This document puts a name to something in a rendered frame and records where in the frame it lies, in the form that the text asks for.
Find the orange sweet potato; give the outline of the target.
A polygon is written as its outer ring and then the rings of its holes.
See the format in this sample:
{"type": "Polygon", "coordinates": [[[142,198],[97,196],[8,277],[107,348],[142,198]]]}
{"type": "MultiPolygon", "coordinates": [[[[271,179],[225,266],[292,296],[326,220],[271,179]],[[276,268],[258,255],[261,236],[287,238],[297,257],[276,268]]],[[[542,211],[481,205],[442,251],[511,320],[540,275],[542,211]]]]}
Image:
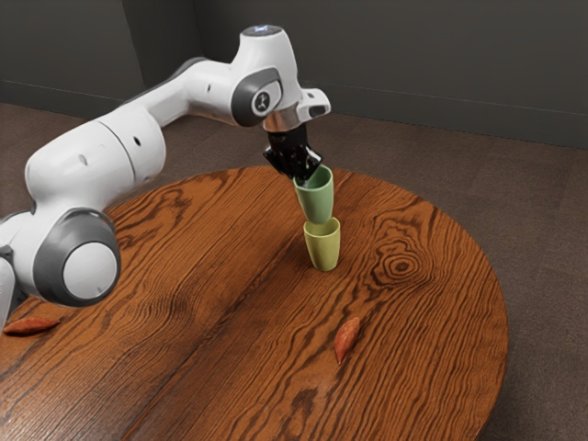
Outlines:
{"type": "Polygon", "coordinates": [[[3,328],[3,333],[12,336],[38,334],[48,331],[59,324],[59,320],[51,320],[42,317],[27,317],[7,324],[3,328]]]}
{"type": "Polygon", "coordinates": [[[334,355],[338,366],[341,366],[356,343],[361,327],[359,317],[353,317],[343,323],[334,338],[334,355]]]}

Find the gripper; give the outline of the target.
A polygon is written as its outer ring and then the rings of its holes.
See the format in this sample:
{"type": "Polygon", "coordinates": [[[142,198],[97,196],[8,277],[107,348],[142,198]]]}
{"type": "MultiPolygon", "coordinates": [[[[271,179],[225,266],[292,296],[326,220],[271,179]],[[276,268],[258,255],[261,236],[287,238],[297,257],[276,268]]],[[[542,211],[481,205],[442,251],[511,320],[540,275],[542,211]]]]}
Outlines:
{"type": "Polygon", "coordinates": [[[263,156],[289,179],[309,180],[322,164],[322,156],[309,144],[305,125],[281,132],[268,131],[266,134],[269,146],[263,156]]]}

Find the yellow-green cup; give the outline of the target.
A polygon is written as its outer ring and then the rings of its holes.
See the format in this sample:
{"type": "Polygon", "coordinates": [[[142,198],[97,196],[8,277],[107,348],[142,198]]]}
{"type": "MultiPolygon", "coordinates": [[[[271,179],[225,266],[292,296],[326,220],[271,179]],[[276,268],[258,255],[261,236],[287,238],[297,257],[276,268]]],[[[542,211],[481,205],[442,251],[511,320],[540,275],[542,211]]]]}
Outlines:
{"type": "Polygon", "coordinates": [[[336,268],[341,243],[341,225],[332,217],[325,223],[306,221],[303,226],[304,238],[313,266],[328,272],[336,268]]]}

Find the green cup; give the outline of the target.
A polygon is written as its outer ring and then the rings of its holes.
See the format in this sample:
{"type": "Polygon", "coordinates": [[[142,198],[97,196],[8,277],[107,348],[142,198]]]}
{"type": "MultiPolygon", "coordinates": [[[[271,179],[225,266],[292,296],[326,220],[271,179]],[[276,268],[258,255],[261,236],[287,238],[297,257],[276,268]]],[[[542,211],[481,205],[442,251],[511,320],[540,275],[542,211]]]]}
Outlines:
{"type": "Polygon", "coordinates": [[[333,216],[334,176],[320,165],[306,181],[293,180],[294,188],[307,221],[323,224],[333,216]]]}

